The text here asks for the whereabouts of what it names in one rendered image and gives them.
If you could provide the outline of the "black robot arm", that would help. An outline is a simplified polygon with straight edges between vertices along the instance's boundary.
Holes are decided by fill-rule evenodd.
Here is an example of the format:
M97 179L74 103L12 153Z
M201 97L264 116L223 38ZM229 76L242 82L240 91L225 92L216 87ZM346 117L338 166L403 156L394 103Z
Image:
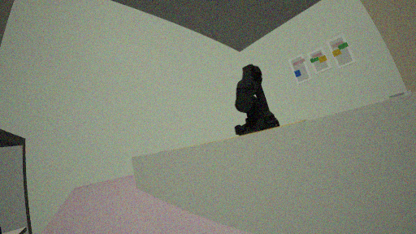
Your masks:
M275 118L274 114L271 113L265 94L263 92L262 73L259 67L249 64L242 68L243 77L236 86L236 108L242 113L247 115L254 112L262 111L265 120L265 124L268 126L275 125L280 126L279 121ZM253 96L256 94L256 97ZM244 125L236 125L236 135L240 133L252 131L249 125L249 121L245 120Z

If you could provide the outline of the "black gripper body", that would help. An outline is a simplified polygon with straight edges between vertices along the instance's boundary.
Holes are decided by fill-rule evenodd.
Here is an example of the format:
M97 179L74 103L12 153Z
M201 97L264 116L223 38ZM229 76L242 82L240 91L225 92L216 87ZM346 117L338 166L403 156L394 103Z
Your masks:
M265 124L264 120L265 114L262 111L254 112L252 114L247 115L246 121L249 121L249 125L252 131L240 133L239 136L247 135L253 132L262 131L268 128L274 128L275 125L268 126Z

